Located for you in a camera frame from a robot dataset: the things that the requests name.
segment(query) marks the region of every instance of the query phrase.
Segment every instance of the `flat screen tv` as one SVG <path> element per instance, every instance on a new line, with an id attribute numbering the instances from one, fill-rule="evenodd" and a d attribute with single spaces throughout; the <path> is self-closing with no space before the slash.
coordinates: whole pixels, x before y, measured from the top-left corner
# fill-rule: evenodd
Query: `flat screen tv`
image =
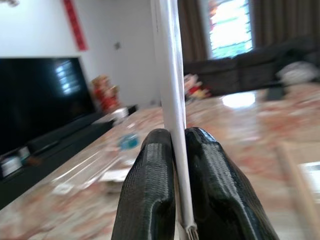
<path id="1" fill-rule="evenodd" d="M 0 155 L 94 112 L 78 58 L 0 58 Z"/>

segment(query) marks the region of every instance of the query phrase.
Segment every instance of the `window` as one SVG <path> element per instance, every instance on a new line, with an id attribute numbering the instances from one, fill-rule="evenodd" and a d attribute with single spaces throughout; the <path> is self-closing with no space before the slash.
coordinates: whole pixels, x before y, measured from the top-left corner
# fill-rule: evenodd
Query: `window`
<path id="1" fill-rule="evenodd" d="M 213 58 L 234 57 L 252 50 L 248 0 L 216 2 L 209 0 Z"/>

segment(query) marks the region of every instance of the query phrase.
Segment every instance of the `brown curtain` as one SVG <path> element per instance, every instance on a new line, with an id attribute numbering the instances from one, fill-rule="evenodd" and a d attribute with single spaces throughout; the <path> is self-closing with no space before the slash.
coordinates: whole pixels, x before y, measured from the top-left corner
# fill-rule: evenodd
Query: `brown curtain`
<path id="1" fill-rule="evenodd" d="M 251 0 L 256 47 L 301 36 L 319 40 L 319 0 Z"/>
<path id="2" fill-rule="evenodd" d="M 183 61 L 207 60 L 207 42 L 199 2 L 178 0 L 178 11 Z"/>

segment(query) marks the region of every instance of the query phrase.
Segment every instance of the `stuffed toy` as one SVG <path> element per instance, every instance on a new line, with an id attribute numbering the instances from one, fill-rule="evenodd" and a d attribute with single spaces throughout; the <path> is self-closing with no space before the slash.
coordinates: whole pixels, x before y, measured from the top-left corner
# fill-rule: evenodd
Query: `stuffed toy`
<path id="1" fill-rule="evenodd" d="M 118 87 L 111 86 L 106 75 L 100 75 L 91 82 L 94 95 L 105 113 L 112 113 L 121 106 L 118 101 Z"/>
<path id="2" fill-rule="evenodd" d="M 202 82 L 198 81 L 198 75 L 196 74 L 184 76 L 184 95 L 186 99 L 205 99 L 211 97 L 210 91 L 202 88 Z"/>

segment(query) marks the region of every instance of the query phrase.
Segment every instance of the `doll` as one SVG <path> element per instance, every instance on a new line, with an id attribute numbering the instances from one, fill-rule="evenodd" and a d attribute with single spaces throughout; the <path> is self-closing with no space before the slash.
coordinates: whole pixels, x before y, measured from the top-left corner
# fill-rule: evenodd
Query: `doll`
<path id="1" fill-rule="evenodd" d="M 98 99 L 102 110 L 111 113 L 120 107 L 118 101 L 118 88 L 110 85 L 110 80 L 106 75 L 100 75 L 92 80 L 94 95 Z"/>

